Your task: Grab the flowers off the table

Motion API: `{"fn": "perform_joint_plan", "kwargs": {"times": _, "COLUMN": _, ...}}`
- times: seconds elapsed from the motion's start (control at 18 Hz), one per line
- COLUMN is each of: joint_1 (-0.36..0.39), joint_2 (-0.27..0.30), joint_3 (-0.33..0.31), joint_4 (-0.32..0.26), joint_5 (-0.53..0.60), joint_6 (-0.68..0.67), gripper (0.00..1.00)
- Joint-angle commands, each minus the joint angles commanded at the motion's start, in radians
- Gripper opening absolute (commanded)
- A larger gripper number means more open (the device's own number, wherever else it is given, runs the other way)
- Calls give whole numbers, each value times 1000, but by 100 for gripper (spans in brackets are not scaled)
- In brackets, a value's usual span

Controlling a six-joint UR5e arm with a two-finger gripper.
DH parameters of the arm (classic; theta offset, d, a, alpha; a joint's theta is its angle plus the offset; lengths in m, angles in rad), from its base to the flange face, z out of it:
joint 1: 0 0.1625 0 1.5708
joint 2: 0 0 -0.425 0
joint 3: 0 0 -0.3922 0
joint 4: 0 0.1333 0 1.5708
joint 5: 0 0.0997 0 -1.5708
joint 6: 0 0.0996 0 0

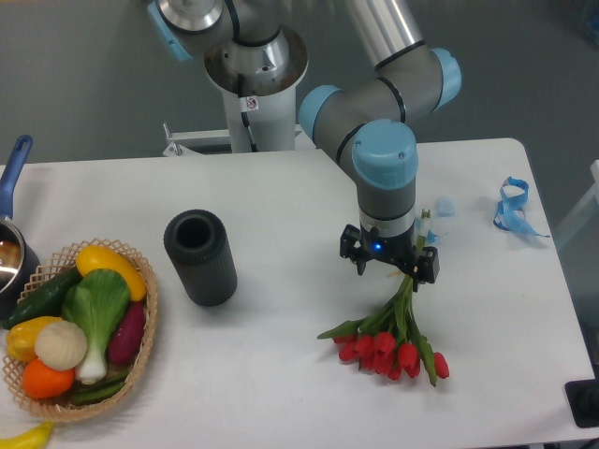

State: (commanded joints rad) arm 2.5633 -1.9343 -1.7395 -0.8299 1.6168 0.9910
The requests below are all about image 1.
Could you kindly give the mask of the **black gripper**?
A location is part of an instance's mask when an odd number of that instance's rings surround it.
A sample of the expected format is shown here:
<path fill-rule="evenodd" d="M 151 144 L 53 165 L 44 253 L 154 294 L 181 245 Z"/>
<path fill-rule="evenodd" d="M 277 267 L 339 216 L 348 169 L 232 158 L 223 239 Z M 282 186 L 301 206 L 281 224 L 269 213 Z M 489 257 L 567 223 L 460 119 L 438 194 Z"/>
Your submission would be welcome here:
<path fill-rule="evenodd" d="M 371 260 L 396 267 L 412 278 L 412 291 L 417 293 L 421 284 L 436 282 L 439 260 L 435 247 L 417 248 L 412 241 L 413 230 L 411 226 L 399 236 L 382 237 L 377 232 L 367 232 L 363 227 L 348 224 L 340 238 L 340 257 L 355 264 L 359 276 Z"/>

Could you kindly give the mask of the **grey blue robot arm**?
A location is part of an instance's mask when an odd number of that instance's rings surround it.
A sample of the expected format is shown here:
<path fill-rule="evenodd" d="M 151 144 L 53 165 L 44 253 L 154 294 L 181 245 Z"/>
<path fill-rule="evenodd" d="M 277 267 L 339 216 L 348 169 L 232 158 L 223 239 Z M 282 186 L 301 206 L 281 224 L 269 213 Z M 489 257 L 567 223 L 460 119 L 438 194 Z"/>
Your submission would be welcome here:
<path fill-rule="evenodd" d="M 288 151 L 298 130 L 357 187 L 359 224 L 342 233 L 340 254 L 363 271 L 372 260 L 414 284 L 433 283 L 432 247 L 413 241 L 416 138 L 410 123 L 452 100 L 461 72 L 446 50 L 430 48 L 403 1 L 349 1 L 346 8 L 375 71 L 353 93 L 322 85 L 302 101 L 302 38 L 277 1 L 152 1 L 150 18 L 179 60 L 204 62 L 221 92 L 233 152 Z"/>

